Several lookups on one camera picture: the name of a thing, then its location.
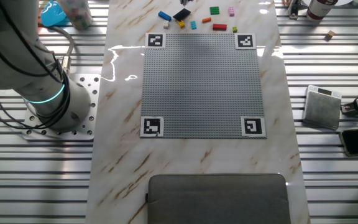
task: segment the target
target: gray cushion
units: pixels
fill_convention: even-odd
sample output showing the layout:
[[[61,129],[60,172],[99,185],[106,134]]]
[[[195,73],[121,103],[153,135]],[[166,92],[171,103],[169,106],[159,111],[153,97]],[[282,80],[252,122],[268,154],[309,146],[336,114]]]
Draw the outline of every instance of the gray cushion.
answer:
[[[279,174],[155,175],[148,224],[290,224]]]

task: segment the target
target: yellow lego brick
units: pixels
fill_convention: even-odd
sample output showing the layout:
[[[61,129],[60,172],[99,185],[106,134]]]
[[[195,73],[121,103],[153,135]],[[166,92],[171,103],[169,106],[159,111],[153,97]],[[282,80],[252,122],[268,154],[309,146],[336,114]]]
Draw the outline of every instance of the yellow lego brick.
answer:
[[[179,24],[180,28],[184,28],[184,26],[185,26],[185,23],[183,21],[178,21],[178,24]]]

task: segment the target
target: gray pad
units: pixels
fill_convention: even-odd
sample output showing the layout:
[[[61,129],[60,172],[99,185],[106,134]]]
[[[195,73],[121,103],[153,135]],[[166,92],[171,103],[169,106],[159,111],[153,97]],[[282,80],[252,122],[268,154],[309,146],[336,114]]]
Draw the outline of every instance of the gray pad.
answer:
[[[155,175],[148,224],[290,224],[279,174]]]
[[[266,138],[242,136],[241,117],[264,107],[257,51],[234,34],[166,34],[144,62],[141,113],[163,117],[164,138]]]

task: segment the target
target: metal slatted platform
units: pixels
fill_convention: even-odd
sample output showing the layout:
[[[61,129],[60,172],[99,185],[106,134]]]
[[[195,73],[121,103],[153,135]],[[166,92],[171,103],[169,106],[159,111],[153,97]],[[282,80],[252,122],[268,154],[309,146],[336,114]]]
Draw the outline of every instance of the metal slatted platform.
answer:
[[[347,158],[338,138],[340,130],[358,127],[358,119],[341,117],[337,131],[301,122],[310,84],[340,91],[344,103],[358,96],[358,7],[335,8],[313,27],[305,16],[289,21],[281,0],[275,1],[311,222],[358,223],[358,157]],[[71,72],[84,75],[101,73],[109,7],[108,1],[89,3],[94,24],[85,31],[65,27],[77,44]],[[330,30],[336,35],[326,42]],[[67,50],[65,38],[47,29],[40,30],[40,39],[58,56]],[[0,95],[9,112],[24,117],[17,94]],[[0,223],[84,223],[92,146],[29,143],[0,123]]]

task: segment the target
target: green lego brick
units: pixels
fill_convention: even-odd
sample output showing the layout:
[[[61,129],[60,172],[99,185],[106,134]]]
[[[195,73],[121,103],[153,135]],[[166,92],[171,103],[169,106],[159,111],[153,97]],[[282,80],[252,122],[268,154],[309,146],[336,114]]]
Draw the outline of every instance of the green lego brick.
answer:
[[[211,11],[211,15],[219,15],[219,7],[218,6],[210,7],[209,10]]]

